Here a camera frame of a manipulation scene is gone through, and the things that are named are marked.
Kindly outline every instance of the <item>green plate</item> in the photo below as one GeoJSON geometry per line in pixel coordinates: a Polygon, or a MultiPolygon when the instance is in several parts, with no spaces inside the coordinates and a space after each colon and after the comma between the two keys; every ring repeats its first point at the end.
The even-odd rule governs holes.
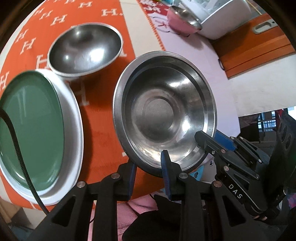
{"type": "MultiPolygon", "coordinates": [[[[38,72],[23,72],[6,87],[0,107],[13,123],[35,189],[41,191],[50,187],[59,174],[64,152],[64,122],[54,87],[38,72]]],[[[28,188],[2,119],[0,157],[9,174],[28,188]]]]}

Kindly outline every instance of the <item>orange wooden cabinet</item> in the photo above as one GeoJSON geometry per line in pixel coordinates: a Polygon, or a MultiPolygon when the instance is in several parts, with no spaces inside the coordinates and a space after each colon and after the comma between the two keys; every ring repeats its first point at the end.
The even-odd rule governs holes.
{"type": "Polygon", "coordinates": [[[279,26],[260,34],[253,33],[254,26],[269,19],[268,14],[260,15],[212,42],[228,78],[295,52],[279,26]]]}

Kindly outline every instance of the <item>white wall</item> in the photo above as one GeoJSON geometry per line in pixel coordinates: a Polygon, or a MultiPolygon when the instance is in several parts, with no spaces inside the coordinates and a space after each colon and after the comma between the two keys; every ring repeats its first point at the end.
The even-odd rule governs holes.
{"type": "Polygon", "coordinates": [[[296,54],[229,79],[238,116],[296,106],[296,54]]]}

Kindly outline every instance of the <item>table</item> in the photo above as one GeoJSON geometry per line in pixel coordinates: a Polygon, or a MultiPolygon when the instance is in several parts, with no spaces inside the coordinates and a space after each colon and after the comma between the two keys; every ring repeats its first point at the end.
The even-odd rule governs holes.
{"type": "MultiPolygon", "coordinates": [[[[47,52],[54,39],[71,26],[104,22],[116,27],[124,45],[120,57],[101,70],[95,81],[71,84],[82,115],[85,148],[79,180],[100,181],[127,161],[112,121],[112,96],[119,75],[133,59],[146,52],[166,50],[189,59],[205,78],[217,105],[217,129],[239,134],[239,123],[229,82],[209,41],[192,34],[183,37],[170,29],[168,7],[152,0],[45,0],[15,31],[0,55],[0,95],[18,73],[49,68],[47,52]]],[[[39,208],[20,197],[0,173],[0,196],[22,207],[39,208]]],[[[138,169],[132,198],[163,187],[160,178],[138,169]]]]}

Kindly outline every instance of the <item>pink cloth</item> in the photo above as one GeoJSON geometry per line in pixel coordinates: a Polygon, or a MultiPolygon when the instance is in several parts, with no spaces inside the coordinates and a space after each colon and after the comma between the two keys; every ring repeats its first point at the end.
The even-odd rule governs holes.
{"type": "MultiPolygon", "coordinates": [[[[145,213],[148,211],[157,210],[157,205],[154,199],[150,195],[145,195],[137,199],[131,200],[128,202],[132,209],[137,213],[145,213]]],[[[124,231],[132,224],[133,221],[137,218],[135,212],[131,209],[127,203],[118,203],[117,204],[117,234],[118,241],[122,241],[122,235],[124,231]]],[[[91,220],[94,218],[95,210],[92,210],[91,220]]],[[[92,239],[92,231],[94,227],[94,222],[89,225],[89,235],[88,241],[92,239]]]]}

